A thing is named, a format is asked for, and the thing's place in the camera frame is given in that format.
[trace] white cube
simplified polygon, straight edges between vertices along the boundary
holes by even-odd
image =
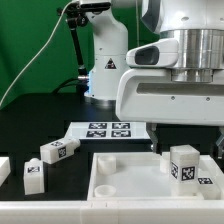
[[[198,193],[200,153],[190,145],[170,148],[170,188],[172,195],[193,196]]]
[[[0,157],[0,186],[10,174],[9,157]]]
[[[31,159],[24,166],[25,195],[44,193],[43,161]]]
[[[217,200],[221,197],[221,190],[207,171],[198,173],[199,191],[206,200]]]
[[[179,182],[197,180],[200,153],[190,145],[170,148],[170,177]]]
[[[198,183],[196,180],[182,183],[170,180],[170,191],[172,196],[196,196],[198,193]]]
[[[53,164],[74,155],[74,150],[80,146],[78,139],[62,138],[40,147],[41,160]]]

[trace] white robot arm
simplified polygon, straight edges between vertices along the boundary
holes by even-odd
[[[98,9],[86,13],[93,27],[95,65],[89,73],[87,102],[110,107],[114,105],[121,76],[129,69],[125,58],[128,52],[127,28],[113,17],[112,10],[100,8],[133,7],[139,0],[80,0],[80,7]]]
[[[161,38],[127,54],[135,68],[119,84],[120,120],[224,125],[223,10],[220,0],[143,1],[143,20]]]

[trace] black table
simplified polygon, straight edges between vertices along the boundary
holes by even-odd
[[[0,187],[2,201],[86,200],[94,152],[147,152],[148,140],[82,141],[74,156],[53,165],[44,164],[46,193],[24,195],[24,162],[40,159],[40,146],[64,137],[70,122],[118,121],[114,108],[84,103],[77,94],[27,94],[0,111],[0,156],[9,156],[11,174]],[[171,145],[192,144],[210,153],[217,139],[216,127],[161,125],[157,135],[164,150]]]

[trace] metal cylinder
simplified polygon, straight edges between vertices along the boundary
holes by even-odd
[[[212,70],[222,68],[224,31],[173,30],[160,36],[179,42],[178,61],[171,68],[173,81],[212,82]]]

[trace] green backdrop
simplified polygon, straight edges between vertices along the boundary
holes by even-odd
[[[58,16],[56,9],[68,0],[1,0],[0,3],[0,98],[22,68],[49,38]],[[114,9],[114,17],[129,31],[129,49],[136,44],[136,9]],[[78,29],[86,67],[93,67],[91,24]],[[140,45],[156,41],[140,22]],[[4,105],[25,93],[51,92],[64,80],[77,76],[76,55],[70,31],[62,20],[53,40],[26,70],[7,96]],[[63,89],[75,91],[74,87]]]

